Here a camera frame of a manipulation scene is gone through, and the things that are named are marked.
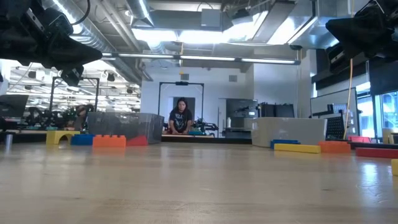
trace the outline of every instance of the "ceiling light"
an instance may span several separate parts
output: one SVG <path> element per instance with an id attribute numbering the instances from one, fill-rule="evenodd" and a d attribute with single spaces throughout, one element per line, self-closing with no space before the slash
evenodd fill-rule
<path id="1" fill-rule="evenodd" d="M 116 58 L 101 58 L 101 60 L 116 60 Z"/>
<path id="2" fill-rule="evenodd" d="M 191 55 L 181 55 L 181 59 L 191 59 L 191 60 L 218 60 L 224 62 L 233 62 L 235 58 L 232 57 L 209 57 L 209 56 L 191 56 Z"/>
<path id="3" fill-rule="evenodd" d="M 297 38 L 299 38 L 301 35 L 303 35 L 303 33 L 307 29 L 309 29 L 317 20 L 318 20 L 317 16 L 312 18 L 311 21 L 308 22 L 302 29 L 300 29 L 300 31 L 298 31 L 287 43 L 292 44 L 293 42 L 295 42 L 297 40 Z"/>
<path id="4" fill-rule="evenodd" d="M 295 34 L 295 24 L 291 17 L 286 18 L 286 20 L 279 26 L 279 28 L 274 32 L 274 35 L 268 40 L 267 44 L 277 45 L 286 44 L 286 42 L 292 38 Z"/>
<path id="5" fill-rule="evenodd" d="M 159 43 L 161 41 L 177 41 L 174 30 L 132 29 L 137 40 Z"/>
<path id="6" fill-rule="evenodd" d="M 108 77 L 106 78 L 107 81 L 109 82 L 114 82 L 115 78 L 114 78 L 114 74 L 113 73 L 109 73 Z"/>
<path id="7" fill-rule="evenodd" d="M 185 30 L 178 40 L 187 44 L 218 44 L 224 42 L 222 32 L 203 30 Z"/>
<path id="8" fill-rule="evenodd" d="M 276 64 L 286 64 L 286 65 L 293 65 L 296 63 L 296 61 L 294 60 L 279 60 L 279 59 L 264 59 L 264 58 L 242 58 L 242 62 L 276 63 Z"/>
<path id="9" fill-rule="evenodd" d="M 161 54 L 119 54 L 119 57 L 173 59 L 174 56 Z"/>

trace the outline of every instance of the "clear plastic bin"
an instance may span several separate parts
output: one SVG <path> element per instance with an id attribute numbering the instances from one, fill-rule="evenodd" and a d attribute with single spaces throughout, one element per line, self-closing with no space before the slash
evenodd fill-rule
<path id="1" fill-rule="evenodd" d="M 150 113 L 88 113 L 90 134 L 124 135 L 127 141 L 145 136 L 148 144 L 161 142 L 163 123 L 163 116 Z"/>

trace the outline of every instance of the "woman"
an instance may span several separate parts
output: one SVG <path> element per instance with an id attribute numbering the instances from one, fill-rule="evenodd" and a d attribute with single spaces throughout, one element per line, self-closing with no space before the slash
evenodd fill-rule
<path id="1" fill-rule="evenodd" d="M 179 98 L 176 107 L 170 112 L 169 129 L 172 134 L 188 134 L 192 125 L 192 113 L 184 97 Z"/>

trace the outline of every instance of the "red block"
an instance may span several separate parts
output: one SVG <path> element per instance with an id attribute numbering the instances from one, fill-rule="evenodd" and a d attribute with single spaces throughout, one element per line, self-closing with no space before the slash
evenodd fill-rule
<path id="1" fill-rule="evenodd" d="M 398 159 L 398 149 L 375 149 L 357 147 L 355 149 L 355 153 L 357 156 L 363 157 Z"/>
<path id="2" fill-rule="evenodd" d="M 145 136 L 138 136 L 127 141 L 127 146 L 147 146 L 148 139 Z"/>
<path id="3" fill-rule="evenodd" d="M 369 137 L 348 136 L 348 140 L 352 142 L 372 143 L 372 140 Z"/>

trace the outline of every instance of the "blue block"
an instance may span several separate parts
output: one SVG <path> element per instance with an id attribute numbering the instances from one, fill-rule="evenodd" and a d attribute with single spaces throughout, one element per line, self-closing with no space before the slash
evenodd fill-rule
<path id="1" fill-rule="evenodd" d="M 204 135 L 201 131 L 190 131 L 188 132 L 189 135 Z"/>
<path id="2" fill-rule="evenodd" d="M 301 143 L 298 140 L 274 139 L 271 141 L 271 149 L 274 149 L 275 144 L 301 144 Z"/>
<path id="3" fill-rule="evenodd" d="M 70 141 L 74 146 L 92 146 L 95 134 L 76 134 Z"/>

